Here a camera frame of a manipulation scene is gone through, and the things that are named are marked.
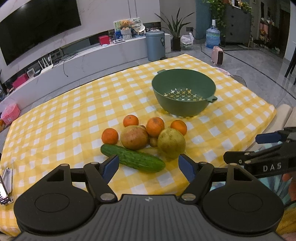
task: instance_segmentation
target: green round fruit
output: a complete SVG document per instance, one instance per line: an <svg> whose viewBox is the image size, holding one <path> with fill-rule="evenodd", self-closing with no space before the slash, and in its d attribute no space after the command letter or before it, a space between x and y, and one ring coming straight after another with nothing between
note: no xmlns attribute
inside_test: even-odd
<svg viewBox="0 0 296 241"><path fill-rule="evenodd" d="M179 131L167 128L159 134L157 146L166 157L175 159L184 153L186 141Z"/></svg>

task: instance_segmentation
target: metal screw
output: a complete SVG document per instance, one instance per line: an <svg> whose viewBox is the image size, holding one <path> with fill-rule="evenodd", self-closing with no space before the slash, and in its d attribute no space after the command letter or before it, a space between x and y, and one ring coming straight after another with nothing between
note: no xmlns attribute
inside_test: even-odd
<svg viewBox="0 0 296 241"><path fill-rule="evenodd" d="M101 199L104 200L104 201L111 201L115 198L115 195L112 194L112 193L103 193L101 195Z"/></svg>
<svg viewBox="0 0 296 241"><path fill-rule="evenodd" d="M184 201L193 201L194 199L196 199L196 196L192 193L185 193L181 196L181 198Z"/></svg>

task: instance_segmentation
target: trash can lid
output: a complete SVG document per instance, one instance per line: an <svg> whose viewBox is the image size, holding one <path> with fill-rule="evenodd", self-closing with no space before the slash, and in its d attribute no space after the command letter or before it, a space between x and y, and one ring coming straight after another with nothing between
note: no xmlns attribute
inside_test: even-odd
<svg viewBox="0 0 296 241"><path fill-rule="evenodd" d="M157 36L164 36L164 31L149 31L146 32L146 37L157 37Z"/></svg>

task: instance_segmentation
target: door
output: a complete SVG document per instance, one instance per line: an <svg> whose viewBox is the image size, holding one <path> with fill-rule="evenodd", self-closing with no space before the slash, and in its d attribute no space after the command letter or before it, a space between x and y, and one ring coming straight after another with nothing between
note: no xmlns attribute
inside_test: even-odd
<svg viewBox="0 0 296 241"><path fill-rule="evenodd" d="M279 18L279 49L286 52L290 28L290 13L281 9Z"/></svg>

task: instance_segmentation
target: blue water jug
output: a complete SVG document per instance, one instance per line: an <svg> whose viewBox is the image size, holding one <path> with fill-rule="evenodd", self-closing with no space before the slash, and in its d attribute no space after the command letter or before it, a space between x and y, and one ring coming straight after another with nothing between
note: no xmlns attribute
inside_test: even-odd
<svg viewBox="0 0 296 241"><path fill-rule="evenodd" d="M212 20L212 27L206 31L206 47L212 49L214 46L219 46L220 44L220 31L216 28L216 20Z"/></svg>

